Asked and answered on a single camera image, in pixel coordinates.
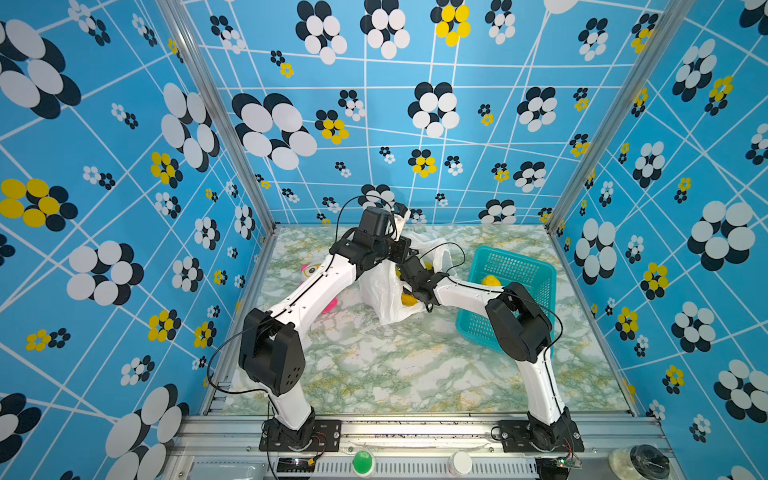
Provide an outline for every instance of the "white plastic bag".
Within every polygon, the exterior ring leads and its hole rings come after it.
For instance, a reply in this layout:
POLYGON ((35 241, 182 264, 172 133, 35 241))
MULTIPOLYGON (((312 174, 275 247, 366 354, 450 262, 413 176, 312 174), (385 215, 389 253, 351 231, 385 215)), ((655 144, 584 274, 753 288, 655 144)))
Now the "white plastic bag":
MULTIPOLYGON (((408 232, 408 238, 411 239, 411 248, 417 249, 420 256, 445 242, 444 238, 430 240, 424 235, 413 232, 408 232)), ((435 272, 445 272, 451 268, 453 262, 448 245, 441 245, 427 253, 422 259, 422 263, 424 262, 431 263, 435 272)), ((389 260, 384 260, 361 275, 358 284, 362 301, 373 308, 382 325, 397 323, 414 313, 426 311, 426 306, 422 302, 414 306, 402 304, 402 288, 408 287, 408 284, 395 275, 395 264, 389 260)))

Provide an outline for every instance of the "white robotic arm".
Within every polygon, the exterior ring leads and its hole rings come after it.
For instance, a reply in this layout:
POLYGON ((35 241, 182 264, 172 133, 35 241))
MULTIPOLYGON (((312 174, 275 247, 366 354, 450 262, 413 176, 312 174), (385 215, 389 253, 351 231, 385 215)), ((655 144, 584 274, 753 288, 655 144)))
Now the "white robotic arm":
POLYGON ((305 366, 300 338, 323 308, 363 272, 393 261, 417 300, 457 306, 490 320, 499 345, 520 369, 528 394, 531 442, 541 450, 561 445, 575 425, 554 381, 549 318, 519 283, 494 288, 427 270, 418 252, 410 249, 410 240, 400 236, 409 211, 402 204, 396 208, 401 214, 368 207, 359 227, 333 244, 310 278, 266 312, 253 309, 246 315, 238 363, 268 390, 281 440, 301 449, 309 444, 314 429, 314 409, 300 383, 305 366), (390 224, 395 228, 387 233, 390 224))

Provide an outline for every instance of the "black lid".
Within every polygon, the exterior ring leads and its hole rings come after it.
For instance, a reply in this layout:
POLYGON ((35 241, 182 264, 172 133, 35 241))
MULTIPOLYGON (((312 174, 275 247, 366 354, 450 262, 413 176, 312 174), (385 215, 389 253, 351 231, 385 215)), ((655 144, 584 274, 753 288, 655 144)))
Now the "black lid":
POLYGON ((664 480, 670 476, 670 459, 652 445, 636 445, 629 451, 637 473, 650 480, 664 480))

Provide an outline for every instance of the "basket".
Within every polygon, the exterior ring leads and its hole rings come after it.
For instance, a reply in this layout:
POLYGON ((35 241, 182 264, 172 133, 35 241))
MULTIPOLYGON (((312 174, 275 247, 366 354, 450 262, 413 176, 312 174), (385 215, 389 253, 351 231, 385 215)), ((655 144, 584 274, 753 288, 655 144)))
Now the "basket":
MULTIPOLYGON (((468 281, 480 283, 488 275, 498 278, 502 285, 521 283, 537 303, 554 310, 558 275, 551 264, 498 248, 480 247, 475 252, 468 281)), ((554 325, 554 315, 546 310, 545 313, 554 325)), ((490 320, 484 316, 459 310, 456 329, 470 342, 504 352, 498 345, 490 320)))

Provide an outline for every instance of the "blue wall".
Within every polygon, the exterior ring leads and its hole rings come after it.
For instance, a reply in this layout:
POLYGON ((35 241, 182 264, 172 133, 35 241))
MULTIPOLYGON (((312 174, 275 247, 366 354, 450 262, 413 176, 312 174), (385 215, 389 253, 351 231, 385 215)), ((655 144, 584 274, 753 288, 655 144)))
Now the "blue wall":
POLYGON ((426 223, 501 222, 494 199, 546 221, 666 5, 445 3, 185 2, 277 221, 332 220, 379 186, 426 223), (304 134, 270 116, 276 94, 304 134))
POLYGON ((558 230, 637 406, 688 478, 768 475, 768 18, 744 6, 696 2, 644 112, 627 106, 558 230))
POLYGON ((157 6, 89 5, 0 8, 6 480, 105 478, 112 468, 130 478, 140 460, 159 468, 180 414, 200 409, 200 366, 227 334, 237 277, 263 235, 234 231, 235 207, 252 203, 211 144, 157 6), (184 132, 173 115, 163 120, 167 104, 190 132, 183 152, 163 135, 161 122, 184 132), (203 232, 206 217, 216 226, 203 232))

